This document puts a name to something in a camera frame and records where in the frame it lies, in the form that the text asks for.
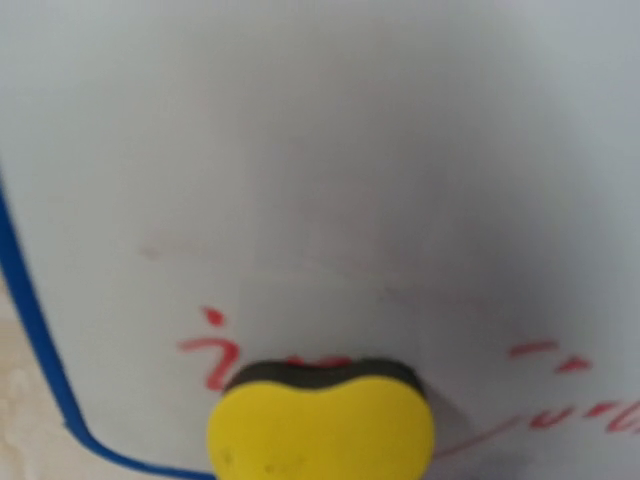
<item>blue frame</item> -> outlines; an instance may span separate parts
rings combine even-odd
[[[114,452],[89,431],[64,372],[24,262],[0,182],[0,264],[36,358],[65,419],[67,429],[84,447],[113,463],[140,472],[194,480],[215,480],[210,473],[151,465]]]

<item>white surface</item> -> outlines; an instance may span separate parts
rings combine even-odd
[[[3,181],[96,438],[208,469],[219,353],[177,345],[221,337],[414,365],[441,452],[521,415],[434,478],[637,472],[579,417],[640,397],[636,2],[216,5],[0,7]]]

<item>whiteboard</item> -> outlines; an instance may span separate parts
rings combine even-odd
[[[93,438],[207,472],[243,365],[388,356],[434,404],[427,478],[635,474],[639,20],[3,2],[4,199]]]

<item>beige surface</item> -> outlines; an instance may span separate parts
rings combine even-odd
[[[0,480],[143,480],[81,447],[63,427],[0,279]]]

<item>red dot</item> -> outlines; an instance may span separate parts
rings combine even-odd
[[[207,316],[207,321],[214,327],[224,325],[224,314],[215,308],[202,307],[202,311]]]

